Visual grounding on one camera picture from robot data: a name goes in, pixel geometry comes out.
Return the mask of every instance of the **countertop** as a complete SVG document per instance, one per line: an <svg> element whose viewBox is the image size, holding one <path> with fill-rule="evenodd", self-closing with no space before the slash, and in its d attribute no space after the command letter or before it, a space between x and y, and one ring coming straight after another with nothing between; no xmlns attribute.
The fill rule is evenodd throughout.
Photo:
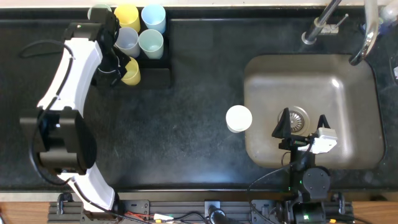
<svg viewBox="0 0 398 224"><path fill-rule="evenodd" d="M17 58L41 39L61 40L86 9L3 10L0 16L0 190L54 191L39 179L28 158L19 113L36 107L47 91L60 55ZM352 54L363 43L363 8L339 9L350 18L336 36L314 45L301 34L317 8L212 8L167 10L173 85L164 90L105 94L91 87L84 119L98 145L96 163L118 191L156 189L245 189L272 169L259 167L245 150L244 133L231 133L225 114L243 105L243 70L264 54ZM332 170L332 189L398 189L398 30L381 37L367 61L374 69L386 153L371 170ZM280 172L258 185L287 190Z"/></svg>

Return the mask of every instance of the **sink basin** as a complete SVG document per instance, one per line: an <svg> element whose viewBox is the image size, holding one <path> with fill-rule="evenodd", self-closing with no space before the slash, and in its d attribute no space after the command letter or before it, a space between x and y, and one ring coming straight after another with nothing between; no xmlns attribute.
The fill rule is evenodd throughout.
<svg viewBox="0 0 398 224"><path fill-rule="evenodd" d="M290 110L292 134L308 136L324 114L336 130L337 145L316 156L331 169L370 169L384 155L376 85L366 62L348 63L349 55L263 55L244 71L244 104L253 122L246 150L258 165L281 166L285 150L271 137L282 110ZM289 163L290 156L284 158Z"/></svg>

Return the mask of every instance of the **plastic cup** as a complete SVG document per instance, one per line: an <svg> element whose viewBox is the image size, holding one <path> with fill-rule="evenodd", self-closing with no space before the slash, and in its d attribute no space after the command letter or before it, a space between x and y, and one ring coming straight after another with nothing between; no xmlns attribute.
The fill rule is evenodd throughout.
<svg viewBox="0 0 398 224"><path fill-rule="evenodd" d="M138 44L150 59L163 56L163 36L157 30L145 30L138 38Z"/></svg>
<svg viewBox="0 0 398 224"><path fill-rule="evenodd" d="M130 27L119 29L116 46L126 55L137 58L140 53L137 31Z"/></svg>
<svg viewBox="0 0 398 224"><path fill-rule="evenodd" d="M111 7L110 7L109 5L107 5L107 4L96 4L96 5L94 5L93 7L91 7L91 8L88 10L88 12L87 12L87 18L88 18L88 19L90 19L91 10L92 10L93 8L108 9L110 12L112 12L112 9L111 9Z"/></svg>
<svg viewBox="0 0 398 224"><path fill-rule="evenodd" d="M138 63L134 58L126 65L127 73L123 76L122 81L127 85L137 85L141 81Z"/></svg>
<svg viewBox="0 0 398 224"><path fill-rule="evenodd" d="M139 13L135 5L122 4L114 10L114 14L119 19L121 27L130 27L135 29L137 32L141 29Z"/></svg>
<svg viewBox="0 0 398 224"><path fill-rule="evenodd" d="M159 4L145 6L141 12L142 20L148 29L154 29L163 34L166 31L166 11Z"/></svg>
<svg viewBox="0 0 398 224"><path fill-rule="evenodd" d="M227 111L225 119L230 131L240 133L250 127L252 115L245 106L236 105Z"/></svg>

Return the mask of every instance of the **faucet base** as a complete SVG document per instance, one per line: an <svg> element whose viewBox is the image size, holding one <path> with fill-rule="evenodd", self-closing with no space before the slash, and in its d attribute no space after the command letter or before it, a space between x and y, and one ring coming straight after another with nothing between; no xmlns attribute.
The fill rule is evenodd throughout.
<svg viewBox="0 0 398 224"><path fill-rule="evenodd" d="M304 44L312 45L312 44L314 44L314 43L317 41L317 38L315 38L313 41L307 40L307 39L305 38L305 33L307 33L307 32L304 32L304 33L301 35L301 40L304 42Z"/></svg>

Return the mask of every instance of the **sink drain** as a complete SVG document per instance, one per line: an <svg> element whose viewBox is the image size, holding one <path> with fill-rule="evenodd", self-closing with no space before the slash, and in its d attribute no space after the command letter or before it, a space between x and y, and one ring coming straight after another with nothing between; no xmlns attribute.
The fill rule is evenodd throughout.
<svg viewBox="0 0 398 224"><path fill-rule="evenodd" d="M280 118L282 117L282 113L283 113L283 111L280 112L280 114L279 114L278 122L280 121ZM293 133L301 131L305 124L303 115L300 114L298 111L294 111L294 110L289 110L289 114L290 114L290 130Z"/></svg>

